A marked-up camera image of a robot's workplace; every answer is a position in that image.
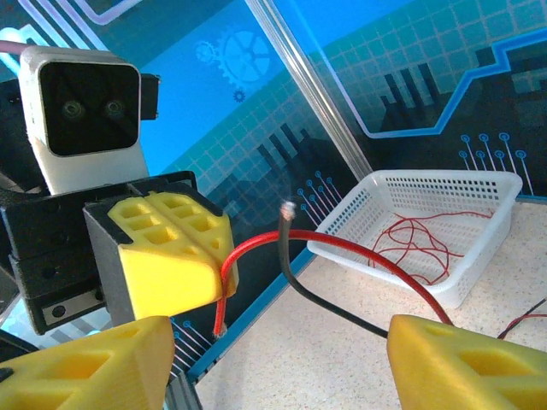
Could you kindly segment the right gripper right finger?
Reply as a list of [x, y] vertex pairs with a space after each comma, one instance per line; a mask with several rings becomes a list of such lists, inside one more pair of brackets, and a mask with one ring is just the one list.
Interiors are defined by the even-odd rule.
[[411, 315], [386, 343], [404, 409], [544, 409], [546, 354]]

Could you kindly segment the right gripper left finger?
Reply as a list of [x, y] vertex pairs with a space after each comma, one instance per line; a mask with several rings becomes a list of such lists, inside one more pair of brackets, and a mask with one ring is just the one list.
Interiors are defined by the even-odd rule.
[[161, 409], [173, 361], [170, 319], [140, 319], [3, 362], [1, 407]]

